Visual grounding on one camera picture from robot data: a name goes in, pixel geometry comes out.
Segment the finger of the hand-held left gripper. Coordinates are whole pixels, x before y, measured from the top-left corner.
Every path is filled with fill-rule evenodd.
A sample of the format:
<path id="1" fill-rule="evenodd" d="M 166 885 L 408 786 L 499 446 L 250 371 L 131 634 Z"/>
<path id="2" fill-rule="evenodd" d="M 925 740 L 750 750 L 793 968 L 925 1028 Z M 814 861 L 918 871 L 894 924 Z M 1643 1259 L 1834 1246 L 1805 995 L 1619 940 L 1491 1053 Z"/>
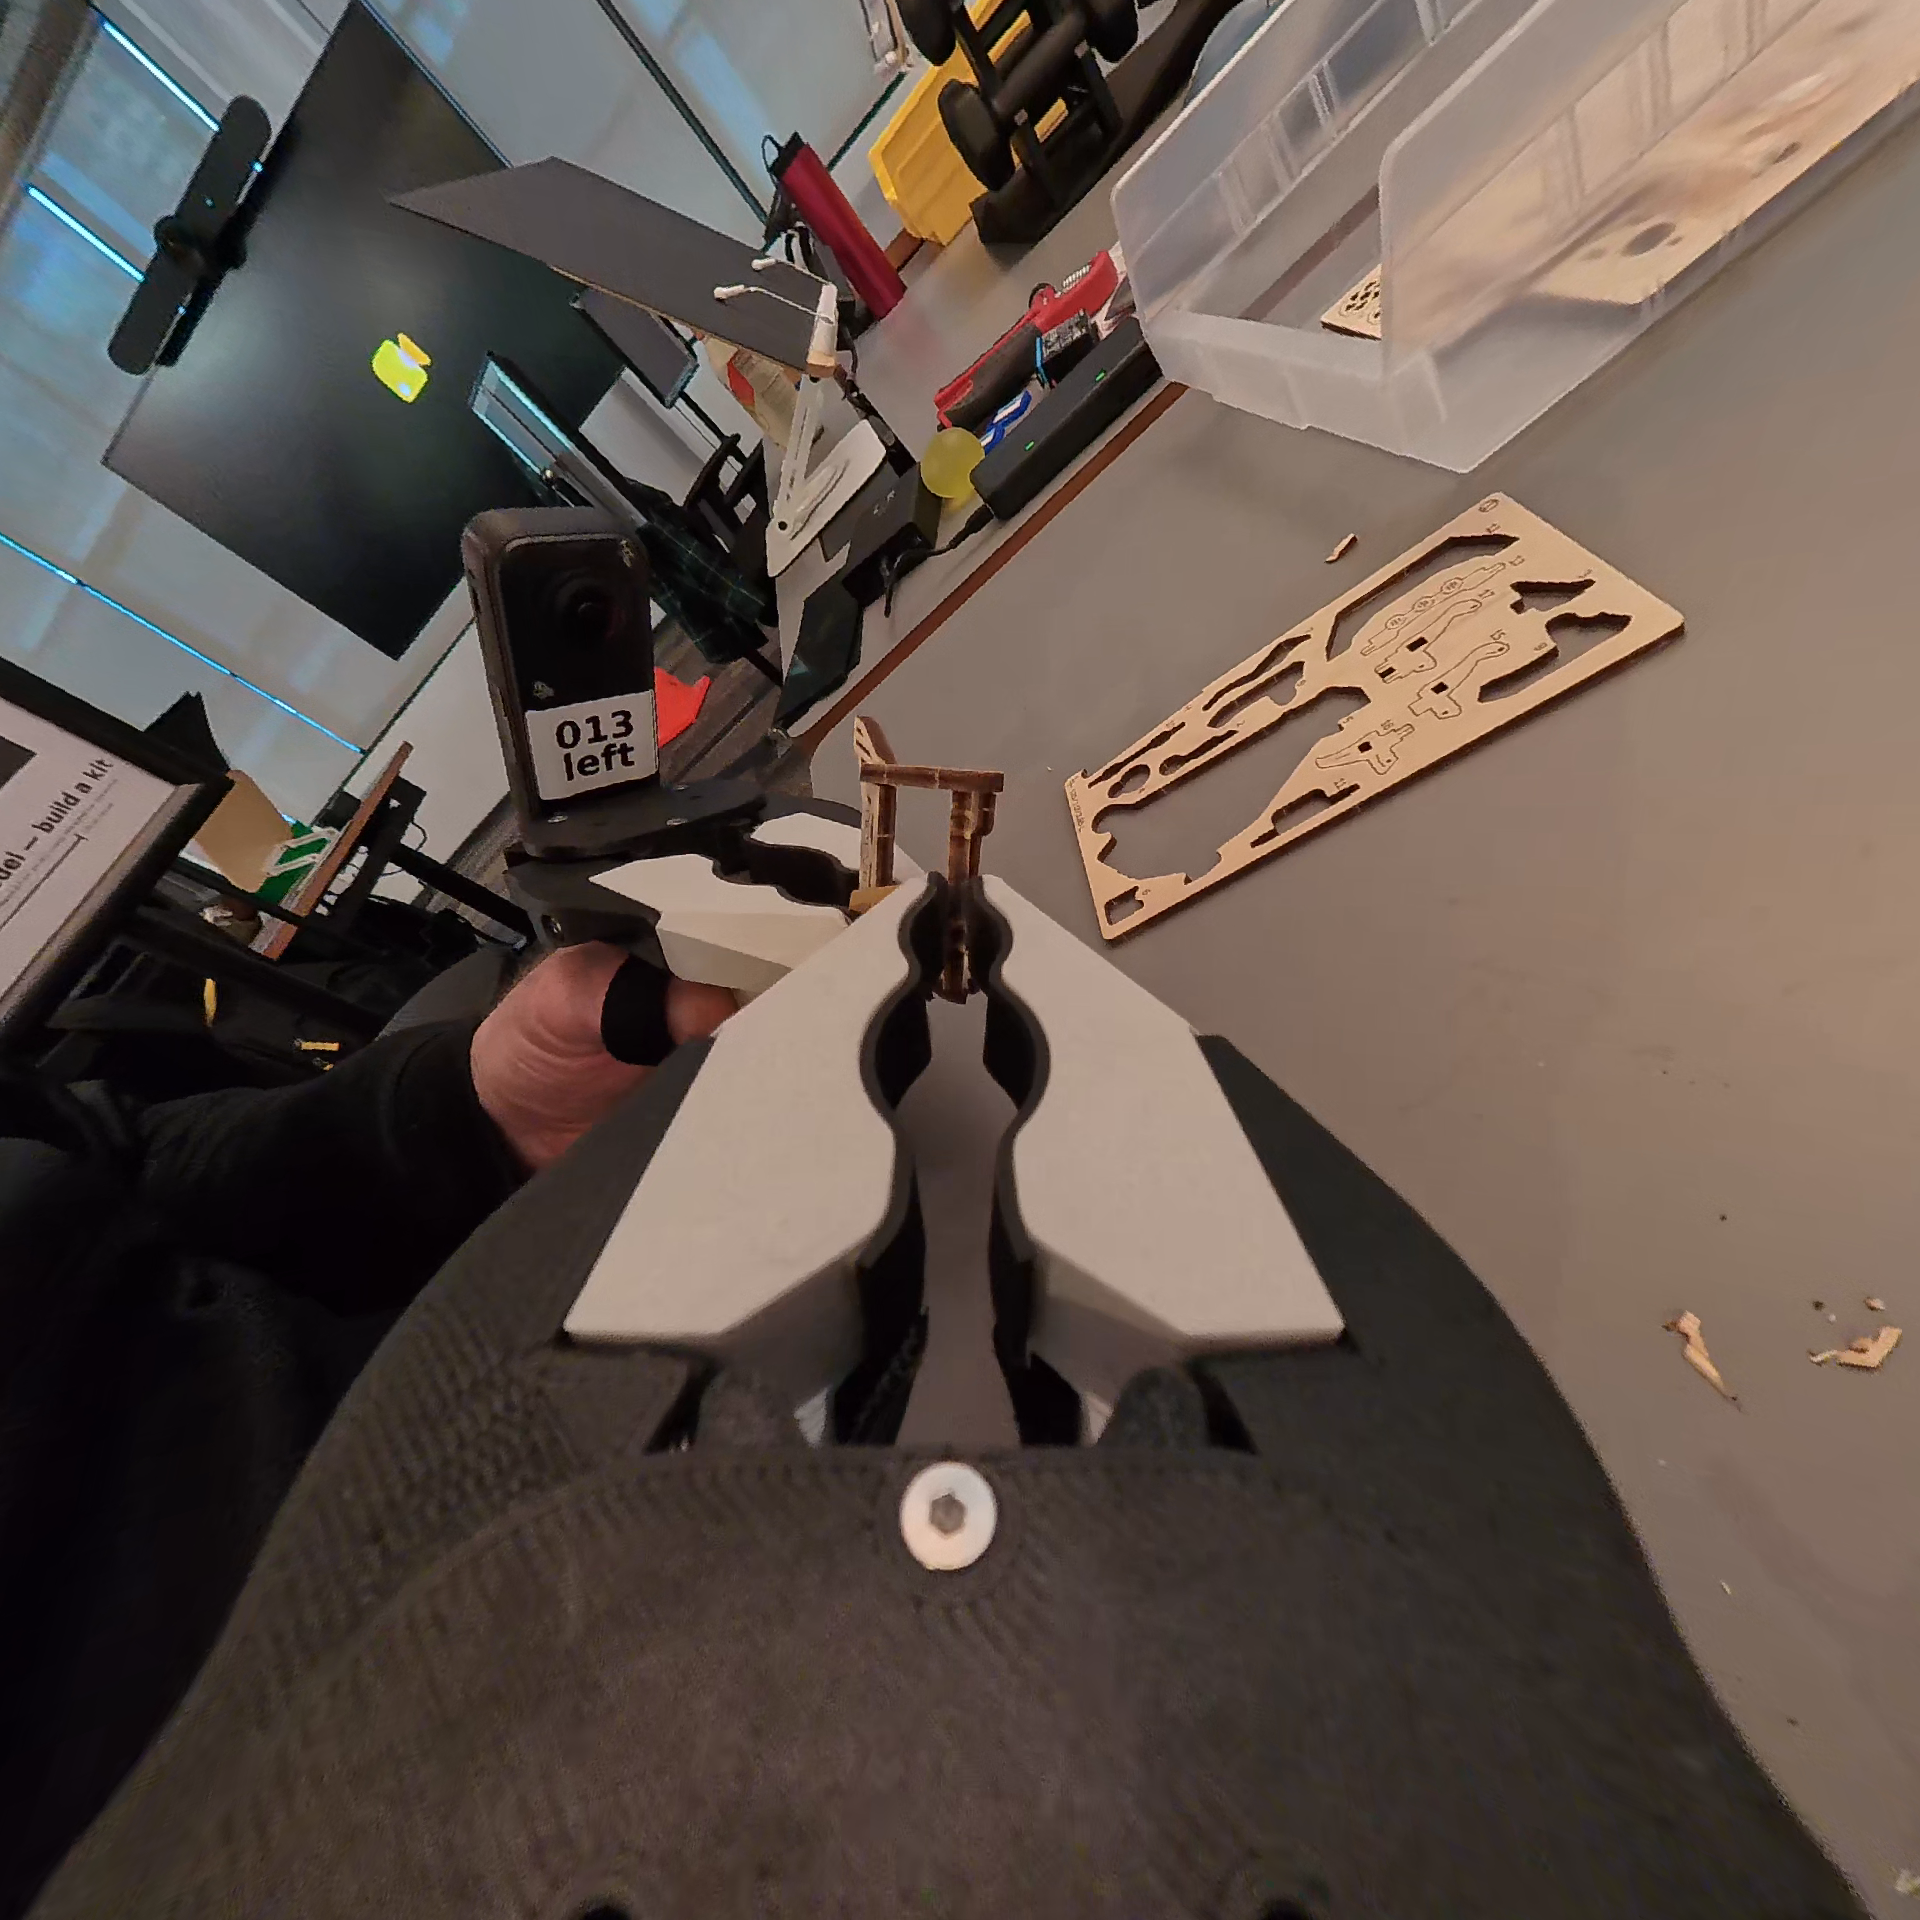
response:
<path id="1" fill-rule="evenodd" d="M 718 876 L 769 885 L 793 904 L 856 911 L 860 818 L 848 809 L 765 809 L 753 824 L 729 824 Z"/>
<path id="2" fill-rule="evenodd" d="M 788 897 L 765 879 L 729 879 L 704 856 L 655 856 L 589 876 L 600 897 L 655 916 L 662 968 L 729 986 L 738 1001 L 769 993 L 853 929 L 829 904 Z"/>

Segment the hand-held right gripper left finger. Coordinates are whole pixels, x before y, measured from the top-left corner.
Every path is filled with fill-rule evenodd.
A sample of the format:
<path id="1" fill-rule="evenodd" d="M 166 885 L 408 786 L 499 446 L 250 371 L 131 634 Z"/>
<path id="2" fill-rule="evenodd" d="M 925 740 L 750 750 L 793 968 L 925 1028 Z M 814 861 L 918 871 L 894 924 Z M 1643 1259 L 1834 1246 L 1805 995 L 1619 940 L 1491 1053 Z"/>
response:
<path id="1" fill-rule="evenodd" d="M 718 1028 L 564 1316 L 582 1348 L 670 1348 L 779 1388 L 802 1437 L 865 1359 L 860 1259 L 903 1218 L 874 1030 L 918 1013 L 903 879 Z"/>

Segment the wooden frame part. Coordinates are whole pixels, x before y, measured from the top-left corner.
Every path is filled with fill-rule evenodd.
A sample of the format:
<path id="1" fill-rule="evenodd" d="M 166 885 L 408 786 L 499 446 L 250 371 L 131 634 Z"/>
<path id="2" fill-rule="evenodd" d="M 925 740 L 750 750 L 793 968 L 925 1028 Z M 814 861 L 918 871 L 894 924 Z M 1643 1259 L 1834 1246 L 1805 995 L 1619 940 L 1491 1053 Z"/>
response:
<path id="1" fill-rule="evenodd" d="M 853 916 L 869 916 L 887 892 L 899 888 L 899 797 L 935 790 L 951 800 L 947 831 L 947 968 L 940 995 L 964 1004 L 976 986 L 969 975 L 969 933 L 967 897 L 980 876 L 980 846 L 997 824 L 997 800 L 1007 776 L 997 769 L 951 769 L 903 761 L 874 716 L 856 719 L 856 761 L 860 761 L 860 876 L 853 888 Z"/>

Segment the cut out plywood parts sheet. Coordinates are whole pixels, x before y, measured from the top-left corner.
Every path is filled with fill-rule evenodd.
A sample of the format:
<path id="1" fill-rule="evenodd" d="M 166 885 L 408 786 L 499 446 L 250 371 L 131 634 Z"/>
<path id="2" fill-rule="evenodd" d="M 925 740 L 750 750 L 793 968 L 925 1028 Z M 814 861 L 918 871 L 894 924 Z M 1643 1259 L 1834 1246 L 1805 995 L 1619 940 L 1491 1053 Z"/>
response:
<path id="1" fill-rule="evenodd" d="M 1685 617 L 1654 591 L 1490 493 L 1064 782 L 1097 940 L 1139 936 L 1679 634 Z M 1199 871 L 1117 869 L 1120 813 L 1326 706 L 1328 732 Z"/>

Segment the instruction sheet board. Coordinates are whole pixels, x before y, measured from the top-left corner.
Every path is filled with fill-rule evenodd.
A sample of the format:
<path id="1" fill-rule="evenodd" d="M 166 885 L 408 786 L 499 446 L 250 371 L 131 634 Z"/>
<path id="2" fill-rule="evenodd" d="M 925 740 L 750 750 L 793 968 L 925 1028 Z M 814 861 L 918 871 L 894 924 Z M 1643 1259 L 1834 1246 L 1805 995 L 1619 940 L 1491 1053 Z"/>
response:
<path id="1" fill-rule="evenodd" d="M 839 371 L 839 289 L 579 163 L 544 158 L 395 191 L 388 205 L 802 378 Z"/>

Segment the black power unit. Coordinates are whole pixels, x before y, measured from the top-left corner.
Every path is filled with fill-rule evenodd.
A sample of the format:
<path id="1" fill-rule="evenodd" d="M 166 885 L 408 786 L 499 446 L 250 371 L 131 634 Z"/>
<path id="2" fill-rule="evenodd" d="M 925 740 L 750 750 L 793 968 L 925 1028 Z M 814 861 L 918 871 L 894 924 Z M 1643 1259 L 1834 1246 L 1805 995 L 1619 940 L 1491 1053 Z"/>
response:
<path id="1" fill-rule="evenodd" d="M 1126 420 L 1164 367 L 1139 316 L 1126 316 L 976 468 L 976 497 L 997 521 L 1013 521 L 1069 462 Z"/>

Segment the red tool case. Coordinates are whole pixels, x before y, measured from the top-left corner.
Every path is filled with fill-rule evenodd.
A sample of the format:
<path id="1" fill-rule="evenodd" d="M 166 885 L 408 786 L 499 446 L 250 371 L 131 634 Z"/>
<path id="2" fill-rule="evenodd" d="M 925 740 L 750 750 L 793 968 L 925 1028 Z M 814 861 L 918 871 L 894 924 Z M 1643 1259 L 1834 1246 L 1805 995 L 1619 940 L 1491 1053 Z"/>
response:
<path id="1" fill-rule="evenodd" d="M 1035 382 L 1056 387 L 1081 364 L 1117 331 L 1126 304 L 1131 268 L 1120 250 L 1095 254 L 1064 283 L 1032 287 L 1019 325 L 935 394 L 935 424 L 983 438 L 989 420 L 1020 388 Z"/>

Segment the red cylinder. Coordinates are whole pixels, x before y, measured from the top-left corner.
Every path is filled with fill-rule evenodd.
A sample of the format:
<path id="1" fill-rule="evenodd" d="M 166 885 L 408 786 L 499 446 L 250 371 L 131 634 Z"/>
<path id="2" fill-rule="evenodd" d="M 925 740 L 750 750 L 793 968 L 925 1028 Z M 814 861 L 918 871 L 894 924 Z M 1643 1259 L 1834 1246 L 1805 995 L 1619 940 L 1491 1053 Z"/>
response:
<path id="1" fill-rule="evenodd" d="M 776 212 L 765 235 L 802 225 L 807 244 L 835 256 L 853 301 L 869 313 L 869 320 L 887 320 L 908 296 L 903 275 L 865 225 L 853 198 L 835 185 L 824 158 L 802 142 L 802 131 L 793 131 L 784 147 L 760 149 L 760 158 L 776 185 Z"/>

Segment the black framed sign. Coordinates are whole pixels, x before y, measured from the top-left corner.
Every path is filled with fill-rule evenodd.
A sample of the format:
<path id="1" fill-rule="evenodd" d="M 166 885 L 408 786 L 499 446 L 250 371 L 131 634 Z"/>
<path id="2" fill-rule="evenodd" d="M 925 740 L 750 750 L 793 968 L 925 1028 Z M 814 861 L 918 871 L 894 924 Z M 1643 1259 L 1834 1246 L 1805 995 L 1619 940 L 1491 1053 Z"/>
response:
<path id="1" fill-rule="evenodd" d="M 230 797 L 184 752 L 0 668 L 0 1041 L 20 1045 Z"/>

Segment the black webcam bar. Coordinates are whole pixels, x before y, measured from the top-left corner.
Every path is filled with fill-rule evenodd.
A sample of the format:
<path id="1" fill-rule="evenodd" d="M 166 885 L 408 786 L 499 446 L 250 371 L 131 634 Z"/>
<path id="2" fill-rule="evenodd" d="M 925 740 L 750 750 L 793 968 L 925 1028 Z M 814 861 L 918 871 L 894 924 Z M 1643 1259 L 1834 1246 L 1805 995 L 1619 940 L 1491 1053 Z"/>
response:
<path id="1" fill-rule="evenodd" d="M 109 360 L 144 378 L 174 364 L 207 301 L 239 263 L 239 209 L 268 149 L 268 116 L 236 96 L 171 212 L 153 223 L 153 256 L 118 316 Z"/>

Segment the yellow plastic bin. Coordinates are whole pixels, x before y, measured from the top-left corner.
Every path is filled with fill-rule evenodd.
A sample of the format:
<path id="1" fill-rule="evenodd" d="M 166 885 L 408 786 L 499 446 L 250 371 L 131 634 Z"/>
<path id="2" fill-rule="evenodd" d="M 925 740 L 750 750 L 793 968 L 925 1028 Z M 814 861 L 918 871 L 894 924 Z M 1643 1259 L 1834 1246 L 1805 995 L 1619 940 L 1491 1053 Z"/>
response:
<path id="1" fill-rule="evenodd" d="M 969 225 L 969 205 L 989 191 L 940 124 L 940 90 L 951 80 L 976 87 L 967 41 L 947 63 L 928 63 L 908 38 L 903 5 L 865 9 L 894 34 L 888 50 L 875 50 L 875 70 L 908 78 L 903 101 L 869 149 L 874 177 L 910 238 L 951 250 Z"/>

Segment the clear plastic bin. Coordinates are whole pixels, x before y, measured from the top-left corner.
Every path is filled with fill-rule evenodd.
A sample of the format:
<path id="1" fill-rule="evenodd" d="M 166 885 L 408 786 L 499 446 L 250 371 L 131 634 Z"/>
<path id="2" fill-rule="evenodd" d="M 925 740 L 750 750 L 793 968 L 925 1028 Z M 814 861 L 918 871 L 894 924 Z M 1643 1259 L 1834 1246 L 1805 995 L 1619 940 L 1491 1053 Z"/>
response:
<path id="1" fill-rule="evenodd" d="M 1444 212 L 1609 78 L 1679 116 L 1832 59 L 1860 124 L 1654 301 L 1510 289 L 1444 320 L 1425 289 Z M 1176 387 L 1476 469 L 1915 120 L 1915 74 L 1908 0 L 1271 5 L 1117 179 L 1117 238 Z"/>

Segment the black dumbbell rack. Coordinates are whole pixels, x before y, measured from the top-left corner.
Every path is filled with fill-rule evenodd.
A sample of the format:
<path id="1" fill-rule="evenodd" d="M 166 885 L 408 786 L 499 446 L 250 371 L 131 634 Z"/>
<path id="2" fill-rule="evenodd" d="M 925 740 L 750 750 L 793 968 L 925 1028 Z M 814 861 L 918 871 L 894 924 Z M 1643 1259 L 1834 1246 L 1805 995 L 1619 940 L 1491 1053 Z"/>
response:
<path id="1" fill-rule="evenodd" d="M 980 179 L 969 223 L 1007 256 L 1040 244 L 1189 87 L 1228 0 L 1176 0 L 1141 34 L 1134 0 L 903 0 L 928 63 L 964 50 L 969 78 L 940 87 L 940 124 Z"/>

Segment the perforated plywood sheet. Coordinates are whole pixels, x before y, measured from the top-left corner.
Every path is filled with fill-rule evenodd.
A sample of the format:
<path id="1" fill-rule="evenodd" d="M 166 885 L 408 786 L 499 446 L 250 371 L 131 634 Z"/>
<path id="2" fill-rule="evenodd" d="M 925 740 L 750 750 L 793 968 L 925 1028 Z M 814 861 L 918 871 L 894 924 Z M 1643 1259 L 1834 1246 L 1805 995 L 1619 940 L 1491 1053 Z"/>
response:
<path id="1" fill-rule="evenodd" d="M 1429 238 L 1444 320 L 1510 289 L 1648 304 L 1732 225 L 1816 168 L 1855 124 L 1866 80 L 1837 63 L 1743 70 L 1674 116 L 1609 78 L 1500 163 Z"/>

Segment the large black wall screen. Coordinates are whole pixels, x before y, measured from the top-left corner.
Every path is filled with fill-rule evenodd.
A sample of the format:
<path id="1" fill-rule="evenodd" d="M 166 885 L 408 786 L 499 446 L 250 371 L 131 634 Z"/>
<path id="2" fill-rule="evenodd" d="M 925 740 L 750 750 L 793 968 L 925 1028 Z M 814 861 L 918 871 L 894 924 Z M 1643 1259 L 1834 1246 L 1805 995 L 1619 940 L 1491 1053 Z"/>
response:
<path id="1" fill-rule="evenodd" d="M 131 402 L 109 468 L 401 658 L 462 524 L 531 506 L 470 394 L 487 360 L 582 428 L 624 360 L 537 263 L 388 198 L 499 173 L 401 38 L 345 5 L 239 217 L 239 267 Z"/>

